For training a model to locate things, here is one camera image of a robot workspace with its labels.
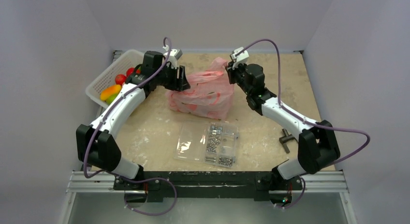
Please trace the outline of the pink plastic bag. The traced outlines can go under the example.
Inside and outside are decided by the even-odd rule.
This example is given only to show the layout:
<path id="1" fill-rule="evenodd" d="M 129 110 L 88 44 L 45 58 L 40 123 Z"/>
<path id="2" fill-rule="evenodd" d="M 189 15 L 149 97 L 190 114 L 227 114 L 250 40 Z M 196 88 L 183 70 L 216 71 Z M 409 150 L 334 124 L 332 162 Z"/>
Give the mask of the pink plastic bag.
<path id="1" fill-rule="evenodd" d="M 234 86 L 225 70 L 227 65 L 227 60 L 218 57 L 208 70 L 187 75 L 190 89 L 167 91 L 168 107 L 200 117 L 226 119 L 234 99 Z"/>

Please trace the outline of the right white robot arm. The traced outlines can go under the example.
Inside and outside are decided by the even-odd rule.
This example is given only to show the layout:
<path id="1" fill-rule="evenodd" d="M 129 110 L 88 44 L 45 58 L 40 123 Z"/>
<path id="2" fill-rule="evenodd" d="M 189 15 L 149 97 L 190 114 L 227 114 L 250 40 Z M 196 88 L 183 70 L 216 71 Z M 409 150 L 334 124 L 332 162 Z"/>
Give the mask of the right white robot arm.
<path id="1" fill-rule="evenodd" d="M 340 158 L 340 150 L 332 125 L 317 122 L 278 101 L 278 96 L 265 87 L 265 75 L 258 64 L 229 62 L 226 67 L 230 84 L 237 84 L 246 94 L 248 106 L 282 126 L 298 142 L 297 157 L 272 169 L 272 184 L 279 189 L 292 178 L 304 173 L 315 174 Z"/>

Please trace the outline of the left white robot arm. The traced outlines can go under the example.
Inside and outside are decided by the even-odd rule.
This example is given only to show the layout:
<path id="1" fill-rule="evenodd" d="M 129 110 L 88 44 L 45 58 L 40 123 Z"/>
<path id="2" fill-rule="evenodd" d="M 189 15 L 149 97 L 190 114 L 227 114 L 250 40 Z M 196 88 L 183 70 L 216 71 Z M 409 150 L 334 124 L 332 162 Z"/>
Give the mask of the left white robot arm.
<path id="1" fill-rule="evenodd" d="M 131 113 L 156 87 L 163 86 L 173 91 L 190 88 L 185 67 L 177 62 L 182 55 L 180 49 L 166 53 L 147 51 L 141 55 L 142 62 L 134 67 L 106 110 L 91 124 L 81 124 L 77 128 L 80 161 L 124 177 L 125 183 L 133 190 L 144 185 L 143 167 L 122 156 L 116 136 Z"/>

